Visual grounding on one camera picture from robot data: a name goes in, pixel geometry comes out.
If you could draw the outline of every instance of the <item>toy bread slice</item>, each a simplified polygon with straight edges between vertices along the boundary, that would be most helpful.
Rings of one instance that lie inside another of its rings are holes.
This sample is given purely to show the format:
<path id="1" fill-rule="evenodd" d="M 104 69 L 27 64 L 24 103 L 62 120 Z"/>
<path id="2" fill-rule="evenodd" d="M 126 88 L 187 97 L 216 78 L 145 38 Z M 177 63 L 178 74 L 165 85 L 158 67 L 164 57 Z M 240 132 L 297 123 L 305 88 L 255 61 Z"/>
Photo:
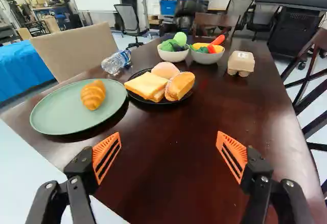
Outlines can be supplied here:
<path id="1" fill-rule="evenodd" d="M 163 99 L 164 95 L 165 95 L 165 88 L 158 91 L 150 100 L 155 103 L 158 103 L 160 102 L 160 100 Z"/>
<path id="2" fill-rule="evenodd" d="M 152 98 L 159 90 L 165 88 L 168 79 L 159 77 L 150 72 L 124 83 L 126 89 L 140 95 L 144 99 Z"/>
<path id="3" fill-rule="evenodd" d="M 170 62 L 160 62 L 151 70 L 151 73 L 167 79 L 171 79 L 179 72 L 179 69 Z"/>
<path id="4" fill-rule="evenodd" d="M 169 101 L 180 100 L 191 90 L 195 76 L 192 72 L 181 72 L 171 78 L 166 86 L 165 98 Z"/>

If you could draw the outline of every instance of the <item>plate of bread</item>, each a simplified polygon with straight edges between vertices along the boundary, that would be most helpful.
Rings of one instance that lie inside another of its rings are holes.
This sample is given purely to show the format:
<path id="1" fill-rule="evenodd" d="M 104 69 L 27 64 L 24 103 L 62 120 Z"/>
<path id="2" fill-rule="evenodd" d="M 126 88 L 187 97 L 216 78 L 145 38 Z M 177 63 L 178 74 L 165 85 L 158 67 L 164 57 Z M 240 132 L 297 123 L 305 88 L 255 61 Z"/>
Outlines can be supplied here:
<path id="1" fill-rule="evenodd" d="M 195 75 L 181 72 L 170 62 L 133 74 L 124 83 L 130 97 L 147 104 L 172 104 L 187 99 L 193 93 Z"/>
<path id="2" fill-rule="evenodd" d="M 80 132 L 113 116 L 126 97 L 126 89 L 117 81 L 82 80 L 45 96 L 32 110 L 30 123 L 47 135 Z"/>

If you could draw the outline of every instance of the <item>water bottle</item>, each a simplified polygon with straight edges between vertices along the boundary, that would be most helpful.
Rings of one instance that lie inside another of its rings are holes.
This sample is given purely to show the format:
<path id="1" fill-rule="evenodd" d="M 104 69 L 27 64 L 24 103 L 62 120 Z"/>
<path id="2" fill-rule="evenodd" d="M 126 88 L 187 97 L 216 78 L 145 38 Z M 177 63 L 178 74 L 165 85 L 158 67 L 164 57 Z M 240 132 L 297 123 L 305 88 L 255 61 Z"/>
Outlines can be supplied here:
<path id="1" fill-rule="evenodd" d="M 131 61 L 131 51 L 123 50 L 117 53 L 114 53 L 108 58 L 105 58 L 101 62 L 101 67 L 103 70 L 110 74 L 115 74 L 119 69 L 127 66 Z"/>

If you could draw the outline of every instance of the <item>tablecloth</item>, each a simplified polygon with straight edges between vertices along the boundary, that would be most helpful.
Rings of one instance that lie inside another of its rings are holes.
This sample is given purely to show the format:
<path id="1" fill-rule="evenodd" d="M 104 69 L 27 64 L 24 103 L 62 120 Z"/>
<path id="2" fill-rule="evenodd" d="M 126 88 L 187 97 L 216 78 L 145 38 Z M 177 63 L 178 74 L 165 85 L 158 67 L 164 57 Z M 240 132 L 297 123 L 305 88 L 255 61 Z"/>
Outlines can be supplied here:
<path id="1" fill-rule="evenodd" d="M 51 79 L 29 40 L 0 47 L 0 102 Z"/>

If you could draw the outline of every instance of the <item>bowl of vegetables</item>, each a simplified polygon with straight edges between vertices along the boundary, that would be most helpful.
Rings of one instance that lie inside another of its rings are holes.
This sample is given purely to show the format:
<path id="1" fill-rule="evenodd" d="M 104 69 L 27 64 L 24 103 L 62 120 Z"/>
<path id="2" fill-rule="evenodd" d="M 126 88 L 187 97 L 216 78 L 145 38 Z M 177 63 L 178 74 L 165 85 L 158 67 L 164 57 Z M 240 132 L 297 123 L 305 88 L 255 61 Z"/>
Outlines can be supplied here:
<path id="1" fill-rule="evenodd" d="M 163 41 L 157 46 L 160 58 L 171 63 L 185 60 L 190 51 L 186 39 L 187 36 L 183 32 L 177 32 L 173 39 Z"/>
<path id="2" fill-rule="evenodd" d="M 191 56 L 195 62 L 199 64 L 217 63 L 225 52 L 225 48 L 221 44 L 225 40 L 225 36 L 221 35 L 212 43 L 195 43 L 190 45 Z"/>

